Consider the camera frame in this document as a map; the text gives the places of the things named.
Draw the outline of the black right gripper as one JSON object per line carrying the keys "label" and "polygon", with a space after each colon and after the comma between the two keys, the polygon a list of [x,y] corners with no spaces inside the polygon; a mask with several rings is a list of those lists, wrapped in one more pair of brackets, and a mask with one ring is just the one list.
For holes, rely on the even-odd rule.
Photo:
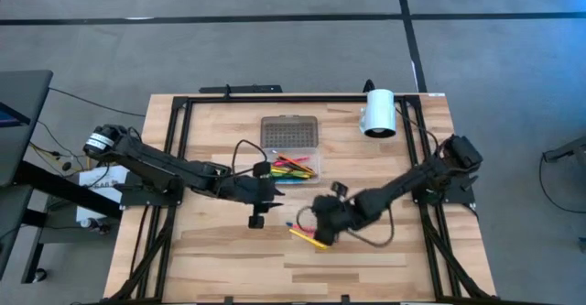
{"label": "black right gripper", "polygon": [[310,205],[315,225],[318,226],[318,241],[325,245],[333,245],[339,233],[357,231],[360,214],[353,200],[347,199],[348,187],[338,181],[331,185],[333,195],[320,195]]}

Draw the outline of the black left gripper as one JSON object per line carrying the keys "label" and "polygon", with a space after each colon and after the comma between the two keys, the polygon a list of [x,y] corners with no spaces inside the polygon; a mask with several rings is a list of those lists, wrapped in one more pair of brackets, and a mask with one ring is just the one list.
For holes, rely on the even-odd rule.
{"label": "black left gripper", "polygon": [[250,229],[263,229],[265,218],[263,213],[274,206],[283,203],[274,202],[275,195],[285,196],[272,181],[271,164],[269,162],[256,163],[253,167],[253,176],[236,176],[224,179],[219,187],[219,198],[232,202],[240,202],[253,206],[253,213],[248,217]]}

